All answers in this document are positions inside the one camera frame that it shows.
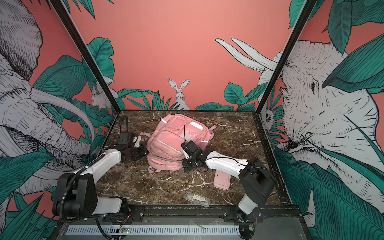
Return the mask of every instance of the black metal frame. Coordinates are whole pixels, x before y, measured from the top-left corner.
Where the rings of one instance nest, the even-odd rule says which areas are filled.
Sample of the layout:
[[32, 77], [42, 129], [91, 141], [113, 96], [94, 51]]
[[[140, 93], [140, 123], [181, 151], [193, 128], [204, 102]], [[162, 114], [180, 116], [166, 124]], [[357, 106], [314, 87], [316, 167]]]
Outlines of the black metal frame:
[[120, 113], [120, 107], [118, 103], [116, 102], [115, 98], [112, 96], [111, 91], [109, 90], [108, 85], [105, 83], [103, 75], [101, 74], [95, 60], [93, 59], [92, 55], [88, 51], [88, 47], [83, 41], [82, 37], [80, 36], [79, 32], [77, 31], [77, 28], [75, 27], [74, 23], [72, 22], [71, 17], [68, 15], [67, 10], [63, 6], [60, 0], [50, 0], [53, 8], [55, 9], [57, 15], [60, 17], [62, 23], [64, 24], [65, 28], [67, 29], [68, 33], [71, 35], [74, 43], [76, 44], [77, 48], [79, 49], [81, 55], [84, 58], [84, 61], [88, 64], [89, 68], [91, 69], [93, 75], [95, 76], [96, 80], [100, 84], [101, 88], [103, 89], [104, 93], [106, 94], [107, 98], [111, 102], [111, 105], [113, 109], [116, 111], [116, 115]]
[[269, 83], [265, 89], [263, 97], [259, 102], [259, 105], [257, 106], [257, 109], [256, 109], [257, 114], [261, 113], [262, 108], [264, 107], [269, 94], [272, 92], [272, 89], [276, 84], [277, 79], [279, 79], [280, 73], [283, 70], [285, 63], [287, 62], [288, 57], [291, 54], [291, 51], [295, 46], [295, 43], [297, 42], [297, 39], [299, 38], [301, 31], [303, 30], [304, 25], [307, 22], [307, 19], [310, 16], [315, 3], [316, 3], [316, 0], [305, 1], [304, 6], [301, 9], [300, 15], [297, 17], [297, 21], [295, 23], [295, 26], [293, 27], [291, 35], [289, 36], [288, 41], [285, 45], [285, 48], [281, 54], [279, 62], [277, 63], [276, 68], [273, 71], [272, 77], [269, 80]]

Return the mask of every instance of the black enclosure frame edge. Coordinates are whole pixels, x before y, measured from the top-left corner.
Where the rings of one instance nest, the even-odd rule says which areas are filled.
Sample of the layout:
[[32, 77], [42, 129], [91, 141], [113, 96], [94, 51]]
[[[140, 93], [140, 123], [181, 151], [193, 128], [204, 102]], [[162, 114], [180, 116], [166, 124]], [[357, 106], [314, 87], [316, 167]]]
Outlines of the black enclosure frame edge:
[[83, 38], [77, 31], [77, 28], [75, 27], [74, 23], [72, 22], [71, 17], [68, 15], [66, 9], [64, 8], [63, 4], [60, 0], [50, 0], [53, 8], [55, 9], [57, 15], [60, 17], [60, 20], [64, 24], [65, 28], [67, 29], [68, 33], [71, 35], [72, 40], [76, 44], [77, 48], [79, 49], [81, 55], [84, 58], [84, 61], [88, 64], [89, 68], [91, 69], [93, 75], [95, 76], [96, 80], [100, 84], [101, 88], [103, 89], [104, 93], [106, 94], [107, 98], [111, 102], [111, 105], [113, 109], [116, 111], [116, 115], [120, 113], [120, 107], [118, 103], [116, 102], [115, 98], [112, 96], [111, 91], [109, 90], [108, 85], [105, 83], [103, 75], [101, 74], [95, 60], [93, 59], [92, 55], [88, 51], [88, 47], [83, 41]]

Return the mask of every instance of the rabbit illustration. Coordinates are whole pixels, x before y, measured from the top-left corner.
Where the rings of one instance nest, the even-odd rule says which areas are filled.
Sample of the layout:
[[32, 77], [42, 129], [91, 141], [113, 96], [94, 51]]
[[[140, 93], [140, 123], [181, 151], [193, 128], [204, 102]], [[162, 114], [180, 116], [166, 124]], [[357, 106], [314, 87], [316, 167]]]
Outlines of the rabbit illustration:
[[[106, 77], [106, 76], [103, 76], [103, 78], [104, 78], [104, 81], [108, 85], [113, 83], [113, 80], [111, 78]], [[111, 91], [112, 96], [114, 98], [117, 98], [118, 94], [116, 93], [116, 91], [111, 89], [109, 86], [108, 86], [108, 88]], [[102, 90], [102, 88], [98, 82], [96, 82], [96, 87], [94, 87], [94, 86], [92, 87], [92, 106], [97, 106], [97, 107], [99, 107], [100, 110], [102, 108], [111, 108], [111, 102], [109, 101], [109, 99], [105, 95], [104, 91]]]
[[172, 80], [167, 78], [169, 85], [176, 90], [176, 106], [179, 105], [177, 108], [178, 110], [190, 110], [190, 108], [185, 104], [184, 102], [184, 94], [183, 94], [183, 88], [185, 88], [190, 80], [184, 80], [183, 83], [181, 84], [181, 87], [178, 88], [177, 84]]

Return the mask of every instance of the backpack strap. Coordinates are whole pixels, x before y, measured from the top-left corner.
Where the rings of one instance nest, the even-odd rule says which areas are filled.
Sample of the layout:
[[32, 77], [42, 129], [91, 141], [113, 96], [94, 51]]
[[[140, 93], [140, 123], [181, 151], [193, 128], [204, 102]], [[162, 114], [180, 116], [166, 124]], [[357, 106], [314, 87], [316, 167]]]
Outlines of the backpack strap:
[[216, 128], [216, 125], [213, 125], [210, 129], [208, 129], [209, 133], [211, 134], [211, 137], [209, 138], [209, 140], [211, 140], [213, 137], [214, 137], [214, 133], [213, 133], [213, 130]]

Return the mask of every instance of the pink wall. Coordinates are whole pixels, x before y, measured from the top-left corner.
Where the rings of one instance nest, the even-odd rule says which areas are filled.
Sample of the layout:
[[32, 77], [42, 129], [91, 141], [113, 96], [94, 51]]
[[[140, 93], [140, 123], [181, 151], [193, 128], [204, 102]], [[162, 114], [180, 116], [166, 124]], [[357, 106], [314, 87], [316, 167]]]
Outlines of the pink wall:
[[[114, 3], [93, 1], [94, 19], [83, 6], [80, 12], [69, 1], [71, 17], [87, 44], [96, 37], [111, 40], [115, 66], [111, 88], [159, 90], [165, 99], [173, 97], [172, 104], [175, 90], [166, 79], [179, 86], [190, 79], [183, 93], [191, 109], [207, 102], [231, 105], [223, 96], [230, 81], [240, 85], [244, 94], [257, 86], [260, 73], [238, 63], [215, 38], [233, 45], [231, 37], [240, 39], [273, 58], [291, 32], [290, 0]], [[124, 103], [126, 109], [138, 109], [126, 99]]]

